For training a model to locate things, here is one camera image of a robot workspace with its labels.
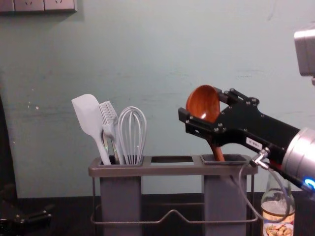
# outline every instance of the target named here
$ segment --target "gray utensil holder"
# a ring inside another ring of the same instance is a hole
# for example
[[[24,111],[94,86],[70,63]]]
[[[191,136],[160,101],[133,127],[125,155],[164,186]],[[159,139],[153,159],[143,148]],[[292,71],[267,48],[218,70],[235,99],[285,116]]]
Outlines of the gray utensil holder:
[[[95,198],[95,178],[100,179],[101,209],[103,221],[96,221],[95,201],[93,224],[103,226],[103,236],[142,236],[142,225],[158,225],[169,215],[177,214],[188,224],[204,225],[204,236],[246,235],[246,224],[257,220],[246,219],[247,208],[240,195],[240,189],[233,183],[241,166],[249,157],[227,154],[226,161],[214,161],[212,155],[196,156],[145,156],[142,165],[109,165],[101,164],[95,159],[89,167],[93,178],[93,196]],[[176,163],[159,165],[158,163]],[[257,168],[244,168],[242,185],[246,192],[246,176],[253,176]],[[204,193],[204,220],[191,221],[173,209],[156,221],[141,219],[141,176],[182,176],[202,175]]]

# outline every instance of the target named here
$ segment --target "label sticker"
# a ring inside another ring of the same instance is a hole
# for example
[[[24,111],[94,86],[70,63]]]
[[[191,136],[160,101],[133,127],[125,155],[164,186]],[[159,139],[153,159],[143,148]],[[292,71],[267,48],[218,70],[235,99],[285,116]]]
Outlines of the label sticker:
[[[254,148],[257,148],[258,150],[262,150],[262,144],[260,144],[259,142],[256,142],[253,139],[250,139],[249,137],[246,137],[246,143],[251,145]]]

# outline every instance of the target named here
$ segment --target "spoon handle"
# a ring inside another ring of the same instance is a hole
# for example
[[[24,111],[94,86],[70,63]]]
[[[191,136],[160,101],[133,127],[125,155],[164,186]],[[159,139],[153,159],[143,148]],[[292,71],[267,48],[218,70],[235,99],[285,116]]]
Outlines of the spoon handle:
[[[212,152],[213,152],[213,156],[215,157],[216,161],[225,161],[222,150],[220,147],[217,147],[216,145],[210,143],[209,140],[207,140]]]

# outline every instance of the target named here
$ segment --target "white silicone spatula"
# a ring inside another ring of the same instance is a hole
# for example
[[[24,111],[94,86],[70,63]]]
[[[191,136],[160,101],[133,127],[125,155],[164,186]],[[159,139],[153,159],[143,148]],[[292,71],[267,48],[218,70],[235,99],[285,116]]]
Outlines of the white silicone spatula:
[[[111,165],[102,142],[103,121],[97,99],[91,94],[84,94],[72,99],[72,105],[82,130],[95,140],[103,164]]]

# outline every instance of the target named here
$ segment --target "cable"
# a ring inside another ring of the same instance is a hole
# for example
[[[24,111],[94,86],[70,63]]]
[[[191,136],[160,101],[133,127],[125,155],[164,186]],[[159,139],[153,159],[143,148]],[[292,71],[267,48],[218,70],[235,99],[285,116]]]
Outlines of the cable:
[[[241,195],[242,197],[244,198],[244,200],[246,201],[246,204],[252,209],[252,211],[255,213],[255,215],[261,219],[261,220],[266,220],[270,223],[280,223],[282,221],[284,221],[290,214],[290,207],[291,207],[291,198],[288,196],[287,194],[287,191],[285,190],[284,186],[282,185],[280,179],[278,178],[278,176],[275,174],[274,171],[272,171],[270,168],[268,168],[268,171],[270,172],[270,174],[275,178],[275,180],[277,181],[277,183],[279,184],[280,186],[280,189],[282,190],[283,194],[284,194],[284,198],[285,198],[285,201],[286,201],[286,211],[285,211],[285,214],[284,216],[279,219],[279,220],[268,220],[266,218],[264,218],[261,214],[259,214],[257,212],[257,210],[254,208],[254,206],[250,203],[250,201],[248,200],[247,196],[245,195],[244,191],[242,190],[242,173],[244,171],[244,168],[246,166],[248,166],[249,163],[247,164],[244,164],[240,171],[239,171],[239,174],[238,174],[238,187],[240,188],[240,192],[241,192]]]

